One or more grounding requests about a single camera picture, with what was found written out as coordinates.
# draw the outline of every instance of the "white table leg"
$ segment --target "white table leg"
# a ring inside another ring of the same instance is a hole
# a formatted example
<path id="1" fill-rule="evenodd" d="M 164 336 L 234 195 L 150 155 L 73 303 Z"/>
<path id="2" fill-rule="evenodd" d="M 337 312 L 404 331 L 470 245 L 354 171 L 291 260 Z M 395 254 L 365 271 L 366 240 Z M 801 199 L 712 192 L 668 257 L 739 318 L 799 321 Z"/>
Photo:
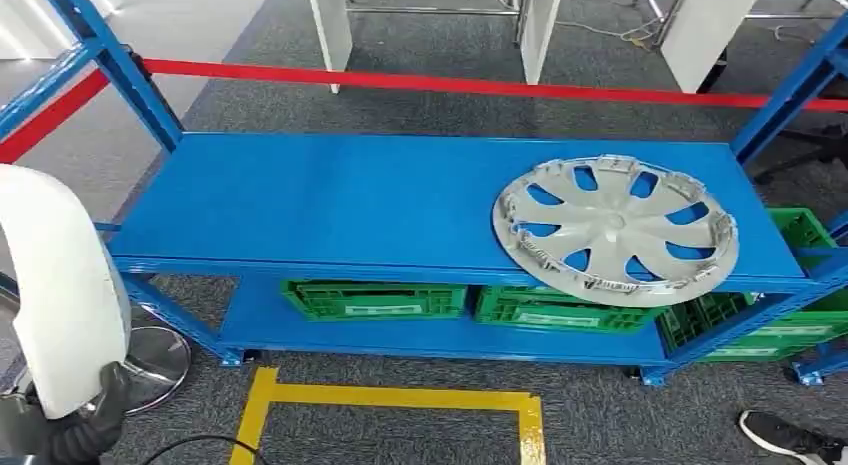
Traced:
<path id="1" fill-rule="evenodd" d="M 350 22 L 347 19 L 346 0 L 309 0 L 315 28 L 321 42 L 321 54 L 327 70 L 342 71 L 347 68 L 347 60 L 353 49 L 353 37 L 350 34 Z M 339 85 L 330 85 L 333 93 L 339 93 Z"/>
<path id="2" fill-rule="evenodd" d="M 524 62 L 524 78 L 530 85 L 538 84 L 542 75 L 559 1 L 524 0 L 526 11 L 522 25 L 521 59 Z"/>
<path id="3" fill-rule="evenodd" d="M 662 43 L 680 89 L 694 93 L 757 0 L 685 0 Z"/>

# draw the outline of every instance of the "yellow floor tape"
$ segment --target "yellow floor tape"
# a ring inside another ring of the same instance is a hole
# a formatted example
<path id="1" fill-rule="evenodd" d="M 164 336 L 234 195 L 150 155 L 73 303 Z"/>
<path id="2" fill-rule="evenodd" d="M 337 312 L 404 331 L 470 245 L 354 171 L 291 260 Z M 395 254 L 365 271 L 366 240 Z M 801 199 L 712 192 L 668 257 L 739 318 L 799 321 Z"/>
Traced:
<path id="1" fill-rule="evenodd" d="M 294 385 L 277 383 L 276 368 L 260 367 L 256 370 L 247 396 L 238 432 L 239 440 L 259 448 L 262 428 L 272 402 L 514 411 L 518 412 L 521 465 L 545 464 L 542 402 L 539 397 L 529 393 Z M 239 447 L 233 448 L 230 465 L 252 463 L 250 452 Z"/>

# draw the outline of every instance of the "sneaker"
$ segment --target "sneaker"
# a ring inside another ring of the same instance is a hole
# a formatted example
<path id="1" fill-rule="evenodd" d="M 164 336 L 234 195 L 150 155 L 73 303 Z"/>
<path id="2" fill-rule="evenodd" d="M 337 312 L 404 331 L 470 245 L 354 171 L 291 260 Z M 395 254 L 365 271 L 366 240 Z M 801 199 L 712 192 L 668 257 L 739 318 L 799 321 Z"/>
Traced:
<path id="1" fill-rule="evenodd" d="M 795 457 L 806 465 L 848 465 L 848 443 L 844 440 L 804 430 L 776 415 L 747 410 L 739 416 L 739 427 L 760 447 Z"/>

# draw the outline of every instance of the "green plastic crate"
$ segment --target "green plastic crate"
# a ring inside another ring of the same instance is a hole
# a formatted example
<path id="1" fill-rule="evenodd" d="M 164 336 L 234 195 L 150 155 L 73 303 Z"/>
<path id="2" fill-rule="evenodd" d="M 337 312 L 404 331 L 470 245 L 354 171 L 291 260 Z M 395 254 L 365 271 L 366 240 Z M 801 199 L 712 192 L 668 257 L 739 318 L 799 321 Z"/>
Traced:
<path id="1" fill-rule="evenodd" d="M 497 325 L 632 333 L 663 310 L 598 305 L 552 289 L 484 287 L 474 316 L 479 322 Z"/>
<path id="2" fill-rule="evenodd" d="M 753 297 L 738 293 L 712 293 L 672 306 L 659 317 L 659 329 L 668 353 L 748 306 Z M 705 362 L 780 360 L 823 341 L 820 336 L 787 333 L 743 337 L 702 358 Z"/>
<path id="3" fill-rule="evenodd" d="M 791 247 L 836 247 L 822 224 L 806 208 L 769 210 Z M 804 257 L 814 266 L 818 257 Z M 751 294 L 714 293 L 675 305 L 660 316 L 669 352 L 753 303 Z M 848 333 L 848 291 L 829 295 L 801 311 L 776 320 L 708 355 L 705 361 L 780 360 Z"/>
<path id="4" fill-rule="evenodd" d="M 286 281 L 283 295 L 310 320 L 455 318 L 465 285 Z"/>
<path id="5" fill-rule="evenodd" d="M 819 222 L 813 212 L 806 208 L 775 208 L 769 210 L 772 219 L 791 247 L 836 248 L 836 241 Z M 805 267 L 815 266 L 821 257 L 801 257 Z M 780 320 L 785 326 L 819 327 L 822 335 L 833 338 L 848 332 L 848 290 L 840 290 L 822 298 L 800 312 Z"/>

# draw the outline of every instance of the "red barrier tape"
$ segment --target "red barrier tape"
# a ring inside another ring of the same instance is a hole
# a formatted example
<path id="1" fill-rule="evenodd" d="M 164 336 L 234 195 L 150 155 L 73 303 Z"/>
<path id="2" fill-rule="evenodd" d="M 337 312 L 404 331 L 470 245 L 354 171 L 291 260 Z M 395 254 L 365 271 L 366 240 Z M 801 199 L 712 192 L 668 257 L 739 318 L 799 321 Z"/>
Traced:
<path id="1" fill-rule="evenodd" d="M 0 141 L 0 163 L 14 163 L 42 138 L 46 137 L 80 107 L 103 90 L 109 80 L 100 70 L 87 77 L 57 98 L 44 110 Z"/>
<path id="2" fill-rule="evenodd" d="M 715 107 L 760 108 L 768 101 L 765 95 L 690 94 L 664 90 L 624 88 L 590 88 L 573 85 L 527 85 L 515 82 L 496 82 L 467 78 L 425 77 L 421 75 L 388 75 L 371 72 L 329 72 L 303 68 L 263 67 L 223 63 L 185 62 L 145 58 L 144 65 L 151 73 L 194 75 L 241 80 L 267 80 L 299 83 L 337 83 L 339 85 L 396 90 L 511 95 L 519 97 L 597 100 L 608 102 L 665 103 Z M 812 100 L 807 110 L 845 112 L 848 100 Z"/>

